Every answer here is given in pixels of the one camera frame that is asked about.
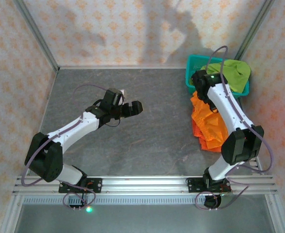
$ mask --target orange cloth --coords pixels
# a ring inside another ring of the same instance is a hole
[[[221,146],[228,137],[227,128],[220,113],[213,113],[209,105],[198,99],[197,92],[191,98],[193,134],[200,139],[201,148],[221,152]]]

